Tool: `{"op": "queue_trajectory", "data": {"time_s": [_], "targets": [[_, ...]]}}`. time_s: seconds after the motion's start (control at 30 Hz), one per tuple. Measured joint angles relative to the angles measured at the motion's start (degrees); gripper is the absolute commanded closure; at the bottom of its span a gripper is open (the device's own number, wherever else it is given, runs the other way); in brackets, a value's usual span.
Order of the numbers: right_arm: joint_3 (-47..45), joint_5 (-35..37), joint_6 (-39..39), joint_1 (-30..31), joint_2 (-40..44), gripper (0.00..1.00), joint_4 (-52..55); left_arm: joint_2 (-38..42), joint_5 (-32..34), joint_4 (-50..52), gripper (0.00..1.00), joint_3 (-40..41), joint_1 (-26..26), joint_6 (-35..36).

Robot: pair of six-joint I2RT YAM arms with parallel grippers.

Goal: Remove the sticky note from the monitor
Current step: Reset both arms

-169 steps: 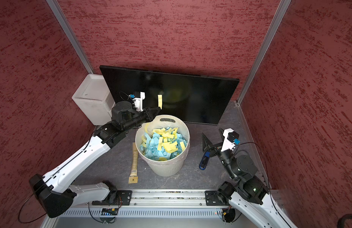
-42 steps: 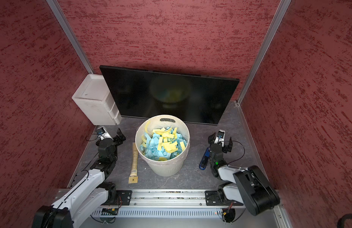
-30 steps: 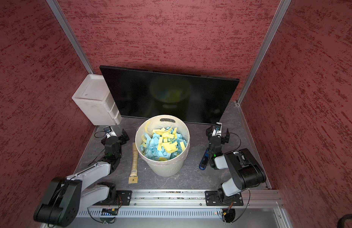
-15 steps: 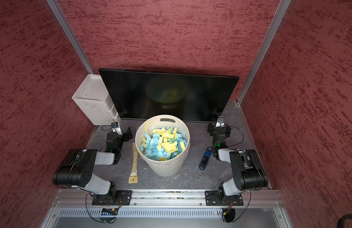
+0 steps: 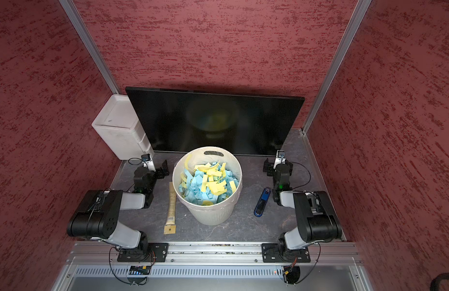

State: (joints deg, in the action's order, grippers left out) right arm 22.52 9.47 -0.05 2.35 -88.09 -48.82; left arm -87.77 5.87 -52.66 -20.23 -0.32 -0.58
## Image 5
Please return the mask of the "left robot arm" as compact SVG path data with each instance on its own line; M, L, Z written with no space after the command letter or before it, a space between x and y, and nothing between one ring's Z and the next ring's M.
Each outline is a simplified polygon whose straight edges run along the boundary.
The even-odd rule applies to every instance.
M75 238L104 241L118 249L125 259L152 259L154 252L146 234L120 223L119 214L122 210L148 209L152 205L156 182L168 175L166 160L156 169L152 160L143 158L134 172L133 192L88 191L67 225L67 234Z

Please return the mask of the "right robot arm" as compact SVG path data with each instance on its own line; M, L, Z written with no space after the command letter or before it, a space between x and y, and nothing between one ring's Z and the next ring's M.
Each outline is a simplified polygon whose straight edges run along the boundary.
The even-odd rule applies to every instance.
M301 252L315 243L330 243L342 239L343 230L325 191L305 191L291 187L293 164L284 158L266 160L263 172L273 178L272 197L281 207L295 211L296 228L281 234L275 246L267 247L282 261L300 258Z

